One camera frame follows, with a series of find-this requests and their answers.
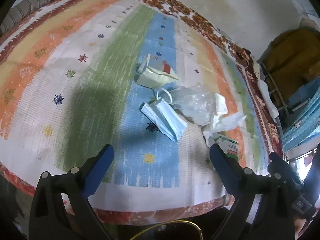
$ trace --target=colorful rug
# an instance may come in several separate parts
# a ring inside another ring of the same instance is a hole
[[[180,78],[165,88],[205,84],[247,115],[224,132],[242,167],[265,174],[268,153],[282,155],[250,53],[175,0],[55,0],[0,42],[0,170],[30,195],[43,171],[81,166],[110,143],[115,160],[89,198],[102,221],[156,223],[233,201],[200,126],[188,122],[176,143],[140,112],[155,97],[133,81],[148,53]]]

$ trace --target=yellow wire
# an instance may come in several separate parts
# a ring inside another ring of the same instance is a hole
[[[169,222],[164,222],[164,223],[161,223],[161,224],[157,224],[157,225],[153,225],[145,230],[142,230],[141,232],[137,233],[135,236],[133,236],[132,238],[130,238],[130,240],[135,240],[137,239],[137,237],[141,236],[143,233],[153,229],[153,228],[157,228],[157,227],[160,227],[160,226],[163,226],[163,225],[167,225],[167,224],[173,224],[173,223],[185,223],[185,224],[189,224],[193,227],[195,227],[198,232],[199,232],[199,235],[200,235],[200,240],[203,240],[203,236],[202,236],[202,231],[200,229],[200,227],[193,223],[193,222],[190,222],[190,221],[186,221],[186,220],[173,220],[173,221],[169,221]]]

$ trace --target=ear loop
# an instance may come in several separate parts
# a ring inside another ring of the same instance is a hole
[[[165,100],[164,100],[164,101],[165,101],[167,104],[170,105],[170,104],[172,103],[172,96],[171,96],[171,94],[170,94],[167,90],[165,90],[164,88],[161,88],[161,90],[164,91],[164,92],[169,96],[169,98],[170,98],[170,103],[166,102]],[[156,99],[159,99],[159,90],[157,91]]]

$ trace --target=white wall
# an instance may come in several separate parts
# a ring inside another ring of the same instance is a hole
[[[280,33],[294,29],[307,13],[308,0],[179,0],[207,18],[258,59]]]

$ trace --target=green stripe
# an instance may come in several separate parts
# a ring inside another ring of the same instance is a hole
[[[245,123],[246,123],[247,132],[250,134],[250,138],[251,138],[254,167],[255,167],[255,169],[257,169],[260,164],[261,149],[260,149],[259,141],[258,141],[257,136],[255,134],[256,132],[255,132],[255,126],[254,126],[254,119],[253,119],[253,115],[251,113],[251,109],[248,104],[248,99],[246,97],[246,90],[242,86],[242,84],[239,81],[239,78],[235,72],[235,71],[238,71],[236,69],[235,63],[228,56],[224,55],[223,53],[221,55],[224,59],[224,62],[226,63],[226,65],[228,67],[228,72],[233,80],[233,84],[236,88],[236,92],[239,94],[239,96],[241,98],[243,113],[247,116],[247,118],[245,119]]]
[[[69,126],[60,145],[57,165],[68,171],[112,144],[121,120],[126,97],[134,75],[137,56],[154,10],[140,5],[124,19],[109,41],[107,48],[97,52],[83,73],[71,100]]]

